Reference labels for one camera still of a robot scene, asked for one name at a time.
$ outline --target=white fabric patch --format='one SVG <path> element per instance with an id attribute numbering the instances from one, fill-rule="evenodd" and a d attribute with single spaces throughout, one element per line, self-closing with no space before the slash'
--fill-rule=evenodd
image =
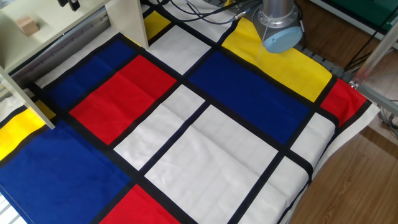
<path id="1" fill-rule="evenodd" d="M 183 75 L 208 50 L 210 46 L 178 26 L 174 26 L 156 40 L 149 47 L 148 52 Z"/>
<path id="2" fill-rule="evenodd" d="M 308 174 L 303 168 L 290 159 L 283 158 L 239 223 L 277 223 L 307 180 Z"/>
<path id="3" fill-rule="evenodd" d="M 187 87 L 180 86 L 114 150 L 137 170 L 141 169 L 203 102 Z"/>
<path id="4" fill-rule="evenodd" d="M 173 2 L 181 9 L 183 9 L 187 12 L 192 12 L 192 10 L 188 7 L 186 1 L 173 0 Z M 219 9 L 219 7 L 213 6 L 203 0 L 190 0 L 190 3 L 192 3 L 201 13 L 213 12 L 213 11 Z M 164 5 L 164 8 L 169 13 L 171 13 L 171 15 L 173 15 L 174 17 L 176 17 L 177 19 L 180 19 L 180 20 L 198 18 L 197 15 L 190 15 L 190 14 L 187 14 L 187 13 L 177 9 L 171 2 Z M 235 13 L 233 13 L 231 11 L 223 11 L 223 12 L 208 16 L 205 19 L 207 19 L 211 22 L 227 22 L 234 16 L 235 16 Z M 231 22 L 229 22 L 227 24 L 223 24 L 223 25 L 210 24 L 202 19 L 199 19 L 199 20 L 193 21 L 193 22 L 186 22 L 186 25 L 189 25 L 190 27 L 199 31 L 200 33 L 207 36 L 209 39 L 211 39 L 214 42 L 217 42 L 220 39 L 220 37 L 228 30 L 228 28 L 231 27 L 231 24 L 232 24 Z"/>
<path id="5" fill-rule="evenodd" d="M 144 13 L 146 12 L 146 10 L 149 9 L 149 6 L 145 5 L 145 4 L 141 4 L 141 12 Z"/>
<path id="6" fill-rule="evenodd" d="M 277 153 L 251 135 L 210 106 L 146 178 L 198 223 L 227 223 Z"/>
<path id="7" fill-rule="evenodd" d="M 301 198 L 303 197 L 304 193 L 307 191 L 308 186 L 306 186 L 304 188 L 304 190 L 301 192 L 301 194 L 297 197 L 296 201 L 294 202 L 294 204 L 292 205 L 292 208 L 287 211 L 285 217 L 282 219 L 282 221 L 280 221 L 280 224 L 286 224 L 289 223 L 290 218 L 292 218 L 292 215 L 294 213 L 294 210 L 297 207 L 297 204 L 299 204 L 299 201 L 301 200 Z"/>
<path id="8" fill-rule="evenodd" d="M 84 46 L 81 50 L 76 52 L 62 64 L 60 64 L 57 68 L 53 69 L 51 72 L 48 72 L 42 78 L 38 79 L 35 83 L 40 88 L 44 88 L 46 85 L 52 83 L 56 80 L 59 76 L 64 74 L 69 68 L 76 65 L 81 59 L 86 57 L 90 52 L 94 49 L 100 47 L 101 45 L 105 44 L 110 38 L 118 33 L 117 30 L 113 29 L 112 27 L 106 29 L 102 32 L 99 36 L 97 36 L 94 40 Z"/>
<path id="9" fill-rule="evenodd" d="M 24 102 L 18 100 L 14 95 L 0 102 L 0 122 L 8 117 L 14 110 L 24 105 Z"/>
<path id="10" fill-rule="evenodd" d="M 375 104 L 372 104 L 365 113 L 358 118 L 351 126 L 345 129 L 342 133 L 340 133 L 335 140 L 329 145 L 328 149 L 325 151 L 321 159 L 319 160 L 316 168 L 313 170 L 312 179 L 315 178 L 318 171 L 322 168 L 325 162 L 329 159 L 333 153 L 337 151 L 341 146 L 343 146 L 346 142 L 348 142 L 352 137 L 358 134 L 362 129 L 364 129 L 380 112 L 380 108 L 378 108 Z"/>
<path id="11" fill-rule="evenodd" d="M 328 119 L 315 113 L 291 150 L 311 163 L 314 168 L 326 145 L 335 132 L 336 126 Z"/>
<path id="12" fill-rule="evenodd" d="M 277 154 L 273 147 L 214 106 L 209 106 L 192 126 L 258 176 Z"/>

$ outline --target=white shelf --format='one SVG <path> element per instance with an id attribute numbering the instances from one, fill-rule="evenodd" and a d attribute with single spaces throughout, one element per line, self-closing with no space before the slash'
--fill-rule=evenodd
<path id="1" fill-rule="evenodd" d="M 109 0 L 81 0 L 73 12 L 57 0 L 16 0 L 0 10 L 0 67 L 10 72 L 49 43 L 97 11 Z M 26 37 L 14 21 L 28 15 L 39 31 Z"/>

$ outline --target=blue gripper cap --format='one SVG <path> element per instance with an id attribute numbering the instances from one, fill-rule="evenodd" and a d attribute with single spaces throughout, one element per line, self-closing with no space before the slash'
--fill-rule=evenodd
<path id="1" fill-rule="evenodd" d="M 281 53 L 295 46 L 302 37 L 301 27 L 290 27 L 268 37 L 262 44 L 270 53 Z"/>

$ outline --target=wooden block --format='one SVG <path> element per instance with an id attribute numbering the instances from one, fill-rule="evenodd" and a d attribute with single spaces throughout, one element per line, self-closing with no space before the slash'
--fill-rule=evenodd
<path id="1" fill-rule="evenodd" d="M 16 21 L 16 24 L 27 37 L 30 37 L 37 31 L 39 31 L 39 28 L 37 27 L 35 21 L 29 16 L 24 16 L 18 19 Z"/>

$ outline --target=green panel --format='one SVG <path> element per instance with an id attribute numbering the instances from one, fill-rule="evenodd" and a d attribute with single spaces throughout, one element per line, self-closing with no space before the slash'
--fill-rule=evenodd
<path id="1" fill-rule="evenodd" d="M 374 26 L 382 25 L 387 31 L 391 28 L 389 22 L 398 16 L 392 16 L 387 24 L 382 24 L 388 15 L 398 6 L 398 0 L 331 0 L 339 6 L 351 11 L 353 14 L 367 20 Z"/>

